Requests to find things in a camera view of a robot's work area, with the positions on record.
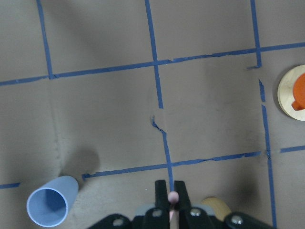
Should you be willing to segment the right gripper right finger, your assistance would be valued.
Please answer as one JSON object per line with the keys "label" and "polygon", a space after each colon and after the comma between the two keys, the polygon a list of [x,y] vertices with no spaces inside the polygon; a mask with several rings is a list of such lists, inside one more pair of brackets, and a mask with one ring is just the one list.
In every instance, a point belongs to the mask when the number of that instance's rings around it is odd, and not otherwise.
{"label": "right gripper right finger", "polygon": [[272,229],[273,227],[242,212],[232,212],[223,221],[216,218],[209,206],[192,205],[183,181],[174,182],[179,195],[176,209],[181,229]]}

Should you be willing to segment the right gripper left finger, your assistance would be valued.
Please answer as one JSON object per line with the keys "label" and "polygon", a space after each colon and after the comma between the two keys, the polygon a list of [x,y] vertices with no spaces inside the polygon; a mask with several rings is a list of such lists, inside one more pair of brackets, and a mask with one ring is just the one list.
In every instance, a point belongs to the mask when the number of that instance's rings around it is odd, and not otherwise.
{"label": "right gripper left finger", "polygon": [[121,214],[111,214],[96,222],[91,229],[168,229],[169,202],[165,180],[155,181],[155,204],[129,220]]}

